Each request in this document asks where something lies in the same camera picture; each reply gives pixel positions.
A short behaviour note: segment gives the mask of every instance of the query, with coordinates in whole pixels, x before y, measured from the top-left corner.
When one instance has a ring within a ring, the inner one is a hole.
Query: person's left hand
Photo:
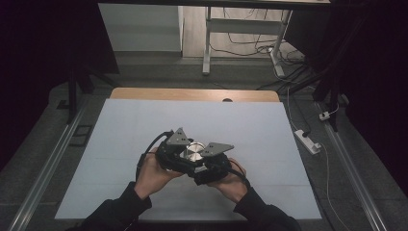
[[[150,194],[161,190],[171,179],[182,176],[178,171],[167,171],[160,167],[156,160],[157,147],[153,148],[144,159],[140,170],[139,179],[137,179],[135,192],[140,199],[144,200]]]

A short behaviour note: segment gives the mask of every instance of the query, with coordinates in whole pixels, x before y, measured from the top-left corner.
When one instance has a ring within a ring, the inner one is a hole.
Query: black curtain
[[[47,106],[50,90],[67,81],[73,66],[118,69],[96,2],[3,1],[0,23],[2,168]]]
[[[406,1],[376,2],[347,52],[341,89],[350,121],[408,195],[407,11]]]

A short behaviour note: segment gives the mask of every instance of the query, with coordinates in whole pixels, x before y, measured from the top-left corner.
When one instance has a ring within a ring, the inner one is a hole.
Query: power strip
[[[315,155],[317,153],[320,153],[320,148],[321,145],[320,143],[314,143],[312,140],[310,140],[309,137],[303,137],[304,132],[299,129],[294,132],[296,137],[303,143],[303,145],[307,148],[307,150],[310,152],[310,154]]]

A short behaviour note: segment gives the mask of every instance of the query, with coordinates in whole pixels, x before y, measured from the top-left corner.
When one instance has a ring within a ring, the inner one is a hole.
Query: metal stand
[[[203,75],[210,74],[210,35],[211,33],[234,33],[234,34],[259,34],[278,36],[270,57],[279,77],[285,74],[277,57],[279,47],[282,43],[288,26],[292,11],[284,11],[282,21],[264,21],[264,20],[240,20],[226,18],[211,18],[211,7],[206,8],[206,40],[203,58]]]

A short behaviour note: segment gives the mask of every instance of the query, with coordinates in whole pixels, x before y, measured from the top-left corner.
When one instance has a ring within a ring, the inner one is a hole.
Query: metal rail
[[[69,144],[69,140],[72,137],[72,134],[74,133],[82,115],[84,114],[88,102],[89,96],[84,95],[80,102],[78,114],[73,118],[70,124],[65,126],[63,134],[42,167],[36,182],[27,193],[26,198],[18,209],[18,212],[15,214],[15,217],[8,229],[9,231],[20,231],[27,228],[31,217],[33,216],[33,213],[36,210],[38,203],[41,200],[42,195],[44,194],[51,177],[53,176],[55,169],[57,168],[58,163],[60,162],[61,157]]]
[[[366,216],[371,224],[372,230],[374,231],[387,231],[387,226],[384,222],[384,219],[381,217],[378,208],[375,205],[374,200],[371,197],[369,190],[366,188],[366,185],[363,182],[363,179],[360,176],[356,166],[353,163],[347,149],[344,146],[340,134],[334,132],[333,128],[328,122],[324,122],[324,127],[326,129],[327,135],[333,143],[333,146],[336,149],[336,152],[339,156],[340,161],[344,167],[344,170],[350,180],[351,185],[354,188],[354,191],[357,194],[357,197],[362,203],[363,209],[366,212]]]

